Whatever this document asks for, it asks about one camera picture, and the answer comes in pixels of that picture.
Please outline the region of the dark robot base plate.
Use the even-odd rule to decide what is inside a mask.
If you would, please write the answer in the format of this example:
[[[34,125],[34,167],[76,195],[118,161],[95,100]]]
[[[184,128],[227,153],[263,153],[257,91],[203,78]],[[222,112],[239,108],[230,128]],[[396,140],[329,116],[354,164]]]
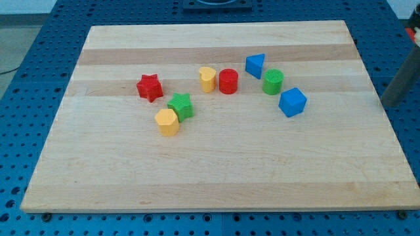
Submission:
[[[252,0],[182,0],[183,11],[251,10]]]

